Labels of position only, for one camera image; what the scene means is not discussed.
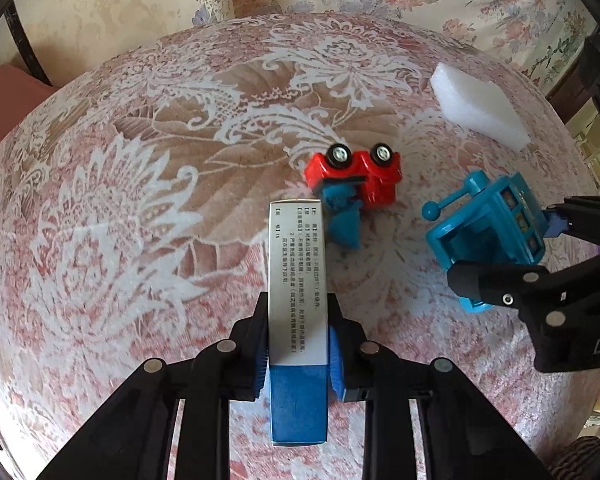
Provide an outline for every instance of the white foam block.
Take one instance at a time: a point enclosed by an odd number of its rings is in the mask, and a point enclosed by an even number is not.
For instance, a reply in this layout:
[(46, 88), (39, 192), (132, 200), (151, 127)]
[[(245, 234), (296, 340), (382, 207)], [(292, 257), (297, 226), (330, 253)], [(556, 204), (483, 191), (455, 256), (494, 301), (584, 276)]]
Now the white foam block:
[(497, 140), (519, 152), (531, 139), (511, 102), (496, 83), (485, 83), (439, 63), (431, 87), (447, 121)]

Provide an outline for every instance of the toy car wheel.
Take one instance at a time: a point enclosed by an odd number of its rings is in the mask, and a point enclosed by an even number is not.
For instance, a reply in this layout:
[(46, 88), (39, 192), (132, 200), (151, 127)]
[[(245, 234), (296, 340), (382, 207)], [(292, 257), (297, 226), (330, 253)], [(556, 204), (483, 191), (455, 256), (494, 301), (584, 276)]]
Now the toy car wheel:
[(337, 170), (348, 168), (353, 160), (351, 150), (344, 144), (339, 143), (329, 146), (325, 157), (329, 165)]
[(371, 160), (378, 166), (386, 167), (394, 160), (394, 150), (389, 148), (384, 142), (378, 142), (369, 152)]

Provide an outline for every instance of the blue toy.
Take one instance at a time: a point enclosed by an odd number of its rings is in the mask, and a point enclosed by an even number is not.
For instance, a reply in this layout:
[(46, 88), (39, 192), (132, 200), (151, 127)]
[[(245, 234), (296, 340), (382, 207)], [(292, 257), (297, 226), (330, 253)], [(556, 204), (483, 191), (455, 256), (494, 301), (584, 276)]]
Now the blue toy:
[(362, 200), (356, 199), (356, 186), (330, 184), (320, 193), (322, 201), (333, 213), (327, 233), (331, 239), (351, 249), (360, 248), (360, 208)]
[[(498, 264), (536, 265), (544, 256), (542, 238), (549, 225), (522, 175), (501, 176), (495, 182), (480, 171), (467, 175), (464, 186), (439, 203), (422, 206), (425, 220), (468, 194), (471, 199), (427, 232), (427, 242), (440, 266), (448, 270), (459, 260)], [(468, 312), (491, 305), (459, 298)]]

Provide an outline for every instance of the black tire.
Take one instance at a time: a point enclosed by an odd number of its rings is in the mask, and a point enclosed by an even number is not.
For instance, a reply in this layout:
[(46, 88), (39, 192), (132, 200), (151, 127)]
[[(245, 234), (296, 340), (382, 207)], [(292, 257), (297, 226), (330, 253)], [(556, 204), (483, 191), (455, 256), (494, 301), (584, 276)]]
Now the black tire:
[[(379, 148), (384, 148), (389, 151), (389, 159), (384, 160), (378, 155)], [(394, 161), (394, 150), (392, 150), (384, 142), (378, 142), (374, 147), (372, 147), (369, 151), (369, 155), (371, 155), (371, 160), (376, 164), (376, 166), (380, 166), (381, 168), (390, 166)]]
[[(335, 158), (333, 152), (337, 148), (341, 148), (345, 152), (347, 152), (347, 160), (338, 160), (337, 158)], [(329, 146), (329, 149), (327, 150), (327, 153), (324, 156), (327, 158), (327, 163), (336, 170), (344, 170), (345, 168), (348, 168), (353, 162), (353, 155), (351, 154), (351, 150), (347, 146), (345, 146), (344, 144), (340, 144), (339, 142), (336, 142), (335, 144)]]

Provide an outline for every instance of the silver rivet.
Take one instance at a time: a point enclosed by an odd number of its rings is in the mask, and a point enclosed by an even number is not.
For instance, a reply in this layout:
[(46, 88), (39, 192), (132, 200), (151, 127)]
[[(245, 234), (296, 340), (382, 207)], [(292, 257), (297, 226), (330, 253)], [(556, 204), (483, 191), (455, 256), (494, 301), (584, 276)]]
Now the silver rivet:
[(385, 162), (391, 158), (391, 152), (385, 146), (378, 146), (376, 148), (376, 155), (380, 160)]
[(522, 279), (525, 280), (527, 283), (536, 282), (539, 278), (540, 275), (537, 272), (528, 272), (524, 276), (522, 276)]
[(216, 348), (218, 348), (218, 351), (224, 354), (233, 352), (235, 350), (235, 347), (235, 341), (231, 341), (230, 339), (222, 339), (222, 341), (219, 341), (218, 345), (216, 346)]
[(562, 326), (567, 321), (567, 317), (560, 310), (552, 310), (546, 315), (544, 320), (549, 326)]
[(365, 341), (362, 343), (362, 345), (360, 345), (360, 351), (363, 354), (373, 355), (377, 354), (380, 351), (380, 346), (378, 345), (378, 343), (375, 343), (373, 341)]
[(162, 361), (160, 359), (149, 359), (144, 363), (144, 371), (150, 374), (155, 374), (156, 372), (162, 370)]
[(454, 369), (453, 363), (449, 359), (441, 358), (433, 361), (433, 367), (442, 373), (450, 372)]
[(333, 149), (333, 158), (338, 162), (346, 162), (349, 159), (349, 153), (341, 146), (336, 146)]

